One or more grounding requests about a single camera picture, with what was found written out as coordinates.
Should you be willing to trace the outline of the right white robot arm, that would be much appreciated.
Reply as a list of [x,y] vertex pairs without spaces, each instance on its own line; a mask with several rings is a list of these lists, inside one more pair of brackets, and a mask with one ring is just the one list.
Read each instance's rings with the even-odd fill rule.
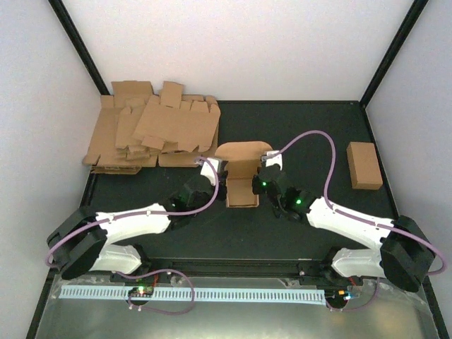
[[324,196],[293,186],[279,165],[259,169],[252,179],[252,191],[267,196],[278,218],[305,222],[363,245],[363,249],[333,251],[321,267],[321,276],[330,285],[344,278],[374,277],[417,292],[436,258],[412,218],[379,218],[331,203]]

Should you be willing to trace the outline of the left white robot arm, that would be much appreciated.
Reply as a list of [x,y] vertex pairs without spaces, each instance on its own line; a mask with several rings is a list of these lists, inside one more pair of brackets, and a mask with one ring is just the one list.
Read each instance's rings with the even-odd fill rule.
[[188,225],[213,201],[225,199],[226,176],[199,174],[161,202],[135,210],[101,213],[80,207],[48,236],[45,263],[65,280],[90,271],[112,271],[143,282],[152,266],[138,245],[123,242]]

